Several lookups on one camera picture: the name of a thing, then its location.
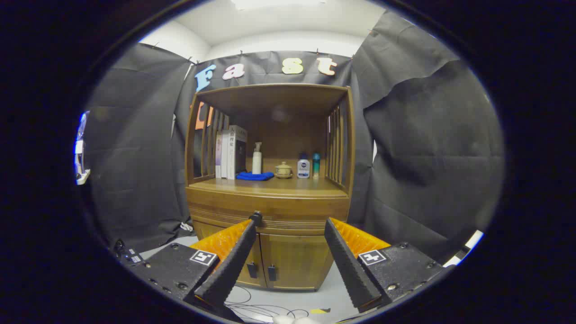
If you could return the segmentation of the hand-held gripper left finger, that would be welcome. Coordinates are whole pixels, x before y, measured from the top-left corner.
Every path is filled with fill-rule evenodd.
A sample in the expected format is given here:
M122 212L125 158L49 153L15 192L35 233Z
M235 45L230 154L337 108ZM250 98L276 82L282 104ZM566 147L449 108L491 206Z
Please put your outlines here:
M132 266L131 271L169 299L240 322L225 301L257 238L258 223L257 219L247 219L191 246L169 244Z

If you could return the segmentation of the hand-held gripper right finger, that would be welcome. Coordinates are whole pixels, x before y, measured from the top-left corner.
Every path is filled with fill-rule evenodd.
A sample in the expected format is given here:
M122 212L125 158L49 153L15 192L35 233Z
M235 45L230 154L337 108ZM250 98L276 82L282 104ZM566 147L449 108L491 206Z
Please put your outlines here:
M403 300L449 271L413 244L389 244L334 218L327 219L324 236L359 312Z

